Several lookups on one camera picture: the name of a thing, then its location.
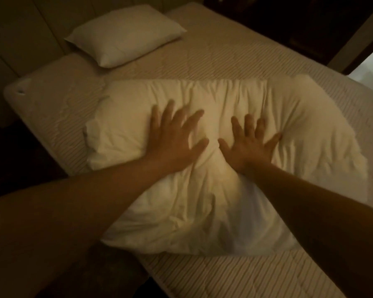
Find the white comforter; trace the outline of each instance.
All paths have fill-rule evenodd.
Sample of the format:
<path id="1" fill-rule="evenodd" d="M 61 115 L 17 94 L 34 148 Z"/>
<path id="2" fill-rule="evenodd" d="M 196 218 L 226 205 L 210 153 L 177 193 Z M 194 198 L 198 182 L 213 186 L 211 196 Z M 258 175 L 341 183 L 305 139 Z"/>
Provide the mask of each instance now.
<path id="1" fill-rule="evenodd" d="M 266 120 L 264 140 L 283 139 L 272 162 L 317 185 L 366 202 L 367 166 L 353 129 L 308 76 L 269 80 L 126 80 L 111 83 L 86 124 L 93 170 L 144 154 L 152 105 L 189 104 L 205 114 L 190 137 L 209 146 L 192 169 L 170 175 L 107 230 L 107 245 L 139 253 L 262 255 L 297 241 L 263 193 L 226 163 L 217 139 L 231 146 L 231 116 Z"/>

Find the striped mattress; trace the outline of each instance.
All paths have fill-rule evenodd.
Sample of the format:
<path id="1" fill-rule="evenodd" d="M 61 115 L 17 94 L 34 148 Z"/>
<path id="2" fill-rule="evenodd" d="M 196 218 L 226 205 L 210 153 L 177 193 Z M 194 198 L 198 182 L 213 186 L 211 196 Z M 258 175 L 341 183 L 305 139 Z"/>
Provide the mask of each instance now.
<path id="1" fill-rule="evenodd" d="M 246 79 L 309 74 L 356 130 L 369 163 L 373 206 L 373 91 L 310 59 L 191 3 L 167 14 L 188 32 L 178 41 L 105 70 L 73 53 L 5 89 L 5 98 L 52 157 L 69 174 L 89 171 L 83 126 L 106 84 L 119 79 Z M 261 257 L 137 255 L 170 296 L 343 297 L 303 251 Z"/>

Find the bare mattress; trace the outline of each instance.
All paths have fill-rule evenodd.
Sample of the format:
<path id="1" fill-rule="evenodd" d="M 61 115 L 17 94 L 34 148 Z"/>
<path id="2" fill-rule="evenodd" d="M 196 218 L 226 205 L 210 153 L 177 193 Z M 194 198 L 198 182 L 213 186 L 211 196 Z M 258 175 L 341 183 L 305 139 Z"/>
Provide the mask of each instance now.
<path id="1" fill-rule="evenodd" d="M 119 79 L 246 79 L 309 74 L 355 129 L 369 163 L 373 206 L 373 91 L 202 5 L 168 13 L 188 30 L 129 64 L 105 70 L 73 53 L 5 89 L 5 98 L 69 174 L 89 171 L 82 133 L 106 84 Z M 303 250 L 263 257 L 137 255 L 170 297 L 343 297 Z"/>

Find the pillow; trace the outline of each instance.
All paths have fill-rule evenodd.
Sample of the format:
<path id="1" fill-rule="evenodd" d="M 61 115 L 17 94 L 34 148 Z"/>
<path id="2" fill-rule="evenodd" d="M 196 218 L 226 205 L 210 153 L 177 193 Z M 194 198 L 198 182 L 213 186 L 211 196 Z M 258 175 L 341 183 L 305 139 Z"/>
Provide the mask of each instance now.
<path id="1" fill-rule="evenodd" d="M 111 83 L 87 122 L 88 164 L 101 169 L 144 154 L 151 108 L 169 99 L 205 113 L 190 145 L 210 140 L 194 166 L 145 191 L 102 241 L 140 253 L 263 255 L 298 243 L 269 200 L 225 161 L 217 139 L 234 141 L 231 117 L 266 120 L 264 140 L 283 139 L 272 162 L 291 174 L 366 202 L 367 165 L 355 133 L 309 76 L 269 80 L 124 80 Z"/>
<path id="2" fill-rule="evenodd" d="M 149 5 L 111 11 L 73 30 L 65 40 L 104 68 L 136 59 L 179 38 L 186 30 Z"/>

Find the person's right hand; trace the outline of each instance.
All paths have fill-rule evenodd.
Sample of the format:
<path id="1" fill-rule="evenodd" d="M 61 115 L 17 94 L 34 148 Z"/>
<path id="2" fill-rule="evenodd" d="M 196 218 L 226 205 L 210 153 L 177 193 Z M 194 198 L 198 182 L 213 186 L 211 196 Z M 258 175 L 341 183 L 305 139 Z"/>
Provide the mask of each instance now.
<path id="1" fill-rule="evenodd" d="M 243 175 L 248 170 L 260 163 L 271 163 L 272 154 L 279 140 L 281 133 L 275 134 L 264 144 L 265 121 L 260 118 L 254 128 L 253 117 L 250 114 L 245 116 L 245 130 L 234 116 L 231 119 L 232 131 L 234 133 L 234 145 L 229 148 L 224 139 L 219 139 L 219 148 L 228 164 L 237 172 Z"/>

